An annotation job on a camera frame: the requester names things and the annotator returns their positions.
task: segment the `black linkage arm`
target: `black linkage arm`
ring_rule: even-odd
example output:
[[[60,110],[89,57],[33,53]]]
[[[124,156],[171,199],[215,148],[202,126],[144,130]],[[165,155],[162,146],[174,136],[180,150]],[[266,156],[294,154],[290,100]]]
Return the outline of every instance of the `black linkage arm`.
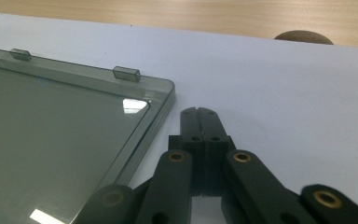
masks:
[[[98,190],[75,224],[188,224],[191,196],[220,196],[227,224],[358,224],[358,205],[323,185],[286,189],[249,151],[237,150],[215,112],[181,113],[154,176],[137,189]]]

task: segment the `white table surface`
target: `white table surface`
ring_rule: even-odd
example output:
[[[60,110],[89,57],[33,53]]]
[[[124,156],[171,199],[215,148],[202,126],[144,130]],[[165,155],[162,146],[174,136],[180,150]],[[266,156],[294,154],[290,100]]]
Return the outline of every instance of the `white table surface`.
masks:
[[[175,83],[176,103],[131,187],[154,173],[180,111],[203,106],[290,190],[320,183],[358,203],[358,48],[0,14],[0,49]],[[193,199],[192,223],[224,223],[219,202]]]

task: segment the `glass panel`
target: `glass panel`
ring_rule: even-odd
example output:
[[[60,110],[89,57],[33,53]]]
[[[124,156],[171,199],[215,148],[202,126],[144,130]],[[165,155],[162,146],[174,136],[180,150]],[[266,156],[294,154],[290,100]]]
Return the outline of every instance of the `glass panel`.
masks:
[[[0,223],[70,223],[94,190],[131,179],[173,84],[27,59],[0,50]]]

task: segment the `wooden surface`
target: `wooden surface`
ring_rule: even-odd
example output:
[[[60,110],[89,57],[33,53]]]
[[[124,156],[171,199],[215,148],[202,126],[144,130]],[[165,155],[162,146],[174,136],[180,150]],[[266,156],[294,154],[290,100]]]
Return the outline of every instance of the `wooden surface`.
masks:
[[[0,12],[265,38],[307,30],[358,47],[358,0],[0,0]]]

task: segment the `screw hole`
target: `screw hole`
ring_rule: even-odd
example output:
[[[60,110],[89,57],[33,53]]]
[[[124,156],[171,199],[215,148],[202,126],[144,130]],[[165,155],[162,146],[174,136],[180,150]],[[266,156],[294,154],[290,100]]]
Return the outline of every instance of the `screw hole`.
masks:
[[[156,213],[152,217],[153,224],[168,224],[170,218],[164,213]]]
[[[175,161],[175,162],[179,162],[185,159],[185,155],[183,155],[182,153],[179,152],[174,152],[171,153],[168,158],[170,159],[170,161]]]
[[[123,193],[119,191],[108,192],[103,196],[103,205],[106,207],[114,207],[124,200]]]
[[[246,153],[238,152],[234,154],[234,159],[240,162],[247,162],[251,160],[251,157]]]
[[[327,190],[318,190],[313,193],[313,197],[318,203],[329,208],[342,207],[342,201],[333,193]]]
[[[285,224],[299,224],[300,223],[298,218],[296,218],[295,216],[293,216],[292,214],[289,214],[289,213],[282,213],[281,221],[284,222]]]
[[[195,141],[195,142],[198,142],[199,140],[201,140],[199,137],[197,136],[192,136],[191,137],[191,140]]]

